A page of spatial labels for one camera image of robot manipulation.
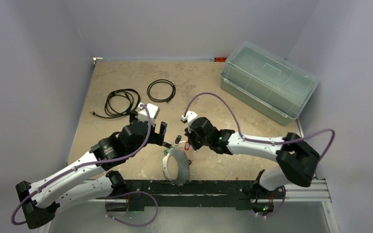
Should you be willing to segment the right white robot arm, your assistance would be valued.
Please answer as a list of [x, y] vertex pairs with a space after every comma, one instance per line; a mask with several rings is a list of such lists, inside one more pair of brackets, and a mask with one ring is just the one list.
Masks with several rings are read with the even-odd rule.
[[278, 165], [260, 172], [253, 184], [261, 198], [286, 184], [309, 187], [319, 161], [319, 154], [295, 133], [285, 137], [241, 136], [229, 129], [219, 130], [205, 117], [183, 116], [187, 124], [185, 136], [194, 150], [208, 147], [217, 154], [250, 155], [276, 162]]

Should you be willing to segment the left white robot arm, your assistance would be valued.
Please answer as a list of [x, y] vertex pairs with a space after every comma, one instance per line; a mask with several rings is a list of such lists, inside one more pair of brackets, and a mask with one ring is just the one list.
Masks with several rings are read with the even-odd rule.
[[101, 139], [72, 164], [37, 182], [16, 184], [20, 203], [12, 213], [12, 224], [37, 229], [74, 204], [108, 196], [121, 198], [125, 182], [112, 168], [148, 144], [163, 145], [167, 124], [161, 122], [159, 132], [155, 132], [159, 112], [156, 105], [140, 105], [140, 111], [130, 113], [128, 125]]

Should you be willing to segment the red orange clamp tool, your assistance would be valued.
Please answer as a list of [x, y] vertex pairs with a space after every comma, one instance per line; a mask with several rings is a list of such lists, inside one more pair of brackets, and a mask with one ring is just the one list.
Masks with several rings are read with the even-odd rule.
[[225, 62], [227, 57], [214, 57], [210, 58], [210, 62]]

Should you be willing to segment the clear lidded storage bin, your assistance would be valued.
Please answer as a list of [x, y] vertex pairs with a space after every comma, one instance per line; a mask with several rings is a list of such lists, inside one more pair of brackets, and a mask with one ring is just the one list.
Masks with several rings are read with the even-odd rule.
[[220, 86], [280, 125], [296, 120], [320, 80], [259, 46], [243, 42], [225, 61]]

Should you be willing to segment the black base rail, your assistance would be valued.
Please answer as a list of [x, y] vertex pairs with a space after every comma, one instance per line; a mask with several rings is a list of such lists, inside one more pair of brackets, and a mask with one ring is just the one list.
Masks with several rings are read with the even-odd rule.
[[166, 180], [126, 180], [127, 191], [143, 191], [152, 195], [131, 194], [130, 211], [145, 207], [215, 207], [251, 210], [255, 200], [278, 197], [253, 180], [192, 180], [183, 186]]

